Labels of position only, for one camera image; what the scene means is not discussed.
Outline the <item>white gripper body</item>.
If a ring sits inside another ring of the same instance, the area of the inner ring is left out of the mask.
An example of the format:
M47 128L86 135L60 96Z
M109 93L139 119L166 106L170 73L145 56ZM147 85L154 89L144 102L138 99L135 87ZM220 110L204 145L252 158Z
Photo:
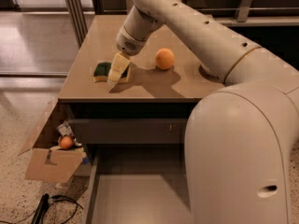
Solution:
M145 32L142 29L120 28L116 37L117 49L129 56L137 55L145 46Z

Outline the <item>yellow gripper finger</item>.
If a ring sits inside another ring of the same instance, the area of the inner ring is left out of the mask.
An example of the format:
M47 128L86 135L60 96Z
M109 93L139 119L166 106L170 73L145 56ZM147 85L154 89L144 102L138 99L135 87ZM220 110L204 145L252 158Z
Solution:
M119 83L126 83L129 80L131 67L130 56L124 52L115 54L107 76L107 83L116 86Z

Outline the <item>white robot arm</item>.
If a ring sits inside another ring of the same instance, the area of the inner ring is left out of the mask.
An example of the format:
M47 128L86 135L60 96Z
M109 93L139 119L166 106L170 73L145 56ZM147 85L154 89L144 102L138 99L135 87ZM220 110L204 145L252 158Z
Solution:
M186 126L193 224L292 224L297 70L181 0L133 2L117 35L118 50L138 54L166 25L223 85L199 102Z

